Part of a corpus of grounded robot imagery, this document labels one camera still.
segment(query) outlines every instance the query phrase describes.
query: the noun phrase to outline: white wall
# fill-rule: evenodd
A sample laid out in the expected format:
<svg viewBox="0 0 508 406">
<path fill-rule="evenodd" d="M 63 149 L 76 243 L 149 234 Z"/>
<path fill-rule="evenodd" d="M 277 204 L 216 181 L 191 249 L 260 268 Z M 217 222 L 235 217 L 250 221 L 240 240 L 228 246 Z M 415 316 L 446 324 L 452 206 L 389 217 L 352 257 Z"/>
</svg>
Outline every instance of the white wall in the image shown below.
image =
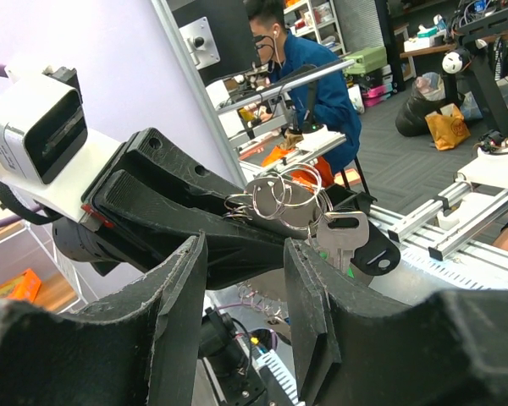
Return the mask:
<svg viewBox="0 0 508 406">
<path fill-rule="evenodd" d="M 90 127 L 117 140 L 156 127 L 215 173 L 232 181 L 237 176 L 209 132 L 150 0 L 0 0 L 0 63 L 18 54 L 78 69 Z M 0 92 L 6 86 L 0 79 Z M 130 266 L 105 278 L 81 269 L 97 294 L 139 276 Z"/>
</svg>

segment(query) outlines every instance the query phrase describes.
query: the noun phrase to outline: white shelving unit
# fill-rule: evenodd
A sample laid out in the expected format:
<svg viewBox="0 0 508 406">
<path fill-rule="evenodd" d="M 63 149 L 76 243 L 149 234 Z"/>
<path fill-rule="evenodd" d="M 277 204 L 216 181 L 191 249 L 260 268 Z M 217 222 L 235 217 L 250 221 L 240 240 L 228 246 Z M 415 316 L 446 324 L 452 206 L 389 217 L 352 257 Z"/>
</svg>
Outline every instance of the white shelving unit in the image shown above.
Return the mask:
<svg viewBox="0 0 508 406">
<path fill-rule="evenodd" d="M 329 3 L 331 6 L 331 13 L 333 14 L 333 18 L 329 21 L 324 21 L 321 23 L 316 22 L 315 17 L 315 8 L 324 4 Z M 322 40 L 324 40 L 329 35 L 335 36 L 335 45 L 330 47 L 331 51 L 337 53 L 340 52 L 343 56 L 346 54 L 345 50 L 345 42 L 342 37 L 342 33 L 340 32 L 339 21 L 337 20 L 337 13 L 335 11 L 334 0 L 329 0 L 328 2 L 316 1 L 316 0 L 300 0 L 298 3 L 293 4 L 284 10 L 284 15 L 288 15 L 291 13 L 299 13 L 301 10 L 310 11 L 312 15 L 312 20 L 314 21 L 314 26 L 304 27 L 298 30 L 295 33 L 295 36 L 314 36 L 316 38 L 316 42 L 321 44 Z M 330 33 L 329 27 L 334 27 L 334 32 Z"/>
</svg>

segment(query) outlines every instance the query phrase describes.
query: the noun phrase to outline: blue sleeve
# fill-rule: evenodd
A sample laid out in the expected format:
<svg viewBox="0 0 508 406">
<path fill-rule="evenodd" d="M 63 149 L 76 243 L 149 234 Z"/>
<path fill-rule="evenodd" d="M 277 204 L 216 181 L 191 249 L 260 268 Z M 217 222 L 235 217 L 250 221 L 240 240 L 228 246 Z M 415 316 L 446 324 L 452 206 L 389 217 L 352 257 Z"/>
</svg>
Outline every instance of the blue sleeve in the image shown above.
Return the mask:
<svg viewBox="0 0 508 406">
<path fill-rule="evenodd" d="M 322 48 L 306 58 L 304 63 L 322 66 L 336 60 L 336 55 Z M 350 116 L 350 105 L 348 87 L 342 72 L 329 74 L 318 81 L 314 117 L 319 123 L 326 124 L 332 130 L 338 130 Z M 305 116 L 306 108 L 307 106 L 299 111 L 300 117 Z"/>
</svg>

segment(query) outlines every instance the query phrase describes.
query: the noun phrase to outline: black trash bag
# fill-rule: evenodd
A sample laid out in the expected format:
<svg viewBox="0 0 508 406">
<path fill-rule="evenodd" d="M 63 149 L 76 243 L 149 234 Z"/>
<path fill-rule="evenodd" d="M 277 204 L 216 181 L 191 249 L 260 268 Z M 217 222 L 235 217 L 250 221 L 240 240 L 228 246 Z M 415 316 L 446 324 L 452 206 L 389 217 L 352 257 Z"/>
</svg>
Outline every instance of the black trash bag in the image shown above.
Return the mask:
<svg viewBox="0 0 508 406">
<path fill-rule="evenodd" d="M 405 137 L 417 137 L 430 134 L 425 116 L 446 105 L 446 99 L 430 101 L 416 87 L 414 83 L 412 93 L 395 119 L 395 127 Z"/>
</svg>

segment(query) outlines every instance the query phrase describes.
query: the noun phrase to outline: black monitor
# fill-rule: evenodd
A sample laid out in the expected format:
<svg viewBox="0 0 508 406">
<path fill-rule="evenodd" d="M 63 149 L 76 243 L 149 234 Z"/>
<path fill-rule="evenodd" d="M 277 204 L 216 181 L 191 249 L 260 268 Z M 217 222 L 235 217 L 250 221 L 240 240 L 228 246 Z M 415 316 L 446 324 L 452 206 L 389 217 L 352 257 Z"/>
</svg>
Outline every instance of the black monitor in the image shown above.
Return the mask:
<svg viewBox="0 0 508 406">
<path fill-rule="evenodd" d="M 190 38 L 187 47 L 205 85 L 260 66 L 242 0 L 173 0 L 169 5 L 183 38 Z M 204 43 L 196 48 L 199 38 Z"/>
</svg>

